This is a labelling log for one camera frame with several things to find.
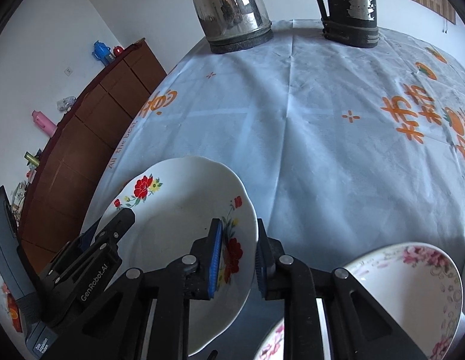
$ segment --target tablecloth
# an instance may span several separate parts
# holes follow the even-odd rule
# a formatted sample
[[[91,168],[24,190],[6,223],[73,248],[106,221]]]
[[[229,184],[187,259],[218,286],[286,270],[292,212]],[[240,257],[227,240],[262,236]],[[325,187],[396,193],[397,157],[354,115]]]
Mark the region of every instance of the tablecloth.
[[[274,39],[214,55],[203,39],[131,123],[83,230],[156,162],[202,155],[243,181],[270,237],[332,270],[406,241],[465,260],[465,69],[411,36],[381,29],[376,48],[325,40],[315,20],[279,21]],[[252,359],[281,302],[256,286],[212,349]]]

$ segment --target floral plate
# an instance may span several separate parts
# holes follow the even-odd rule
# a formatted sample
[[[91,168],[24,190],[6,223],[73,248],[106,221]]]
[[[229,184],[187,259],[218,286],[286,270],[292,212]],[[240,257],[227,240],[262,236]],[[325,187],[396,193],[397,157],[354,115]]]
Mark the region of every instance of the floral plate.
[[[376,298],[430,360],[445,356],[458,328],[462,285],[452,259],[433,245],[408,242],[375,250],[346,268]],[[284,320],[255,360],[280,360]]]
[[[118,243],[127,269],[164,268],[207,236],[212,218],[223,222],[220,271],[212,301],[191,301],[189,355],[224,332],[241,311],[254,276],[257,219],[243,183],[231,169],[204,157],[174,158],[132,179],[102,216],[99,233],[118,210],[136,222]]]

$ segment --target pink bottle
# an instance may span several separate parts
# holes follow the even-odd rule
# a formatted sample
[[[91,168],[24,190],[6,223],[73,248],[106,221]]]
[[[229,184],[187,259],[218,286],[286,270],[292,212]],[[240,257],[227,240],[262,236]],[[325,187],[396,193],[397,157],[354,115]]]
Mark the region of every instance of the pink bottle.
[[[32,113],[32,118],[34,123],[36,123],[42,131],[44,131],[47,135],[52,137],[57,130],[57,126],[52,123],[48,117],[43,114],[41,111],[34,111]]]

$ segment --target stainless steel kettle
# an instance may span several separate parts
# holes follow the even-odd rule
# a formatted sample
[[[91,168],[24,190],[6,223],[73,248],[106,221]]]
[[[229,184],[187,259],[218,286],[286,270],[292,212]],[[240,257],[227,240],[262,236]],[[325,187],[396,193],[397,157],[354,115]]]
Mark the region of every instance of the stainless steel kettle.
[[[263,0],[193,0],[197,17],[216,54],[249,49],[272,39]]]

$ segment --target white plate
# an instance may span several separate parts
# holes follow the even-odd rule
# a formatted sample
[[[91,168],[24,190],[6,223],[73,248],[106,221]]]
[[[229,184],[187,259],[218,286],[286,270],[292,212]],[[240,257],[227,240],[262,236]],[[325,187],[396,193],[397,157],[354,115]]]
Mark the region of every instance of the white plate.
[[[123,263],[114,279],[132,267],[164,268],[208,235],[212,218],[223,221],[214,299],[191,301],[188,352],[195,354],[231,325],[250,291],[258,230],[243,183],[221,163],[174,158],[132,179],[104,213],[97,233],[124,207],[134,211],[136,222],[118,244]]]
[[[445,252],[433,245],[407,242],[375,250],[344,268],[429,359],[445,356],[462,309],[461,278]],[[280,360],[283,352],[284,320],[261,344],[255,360]]]

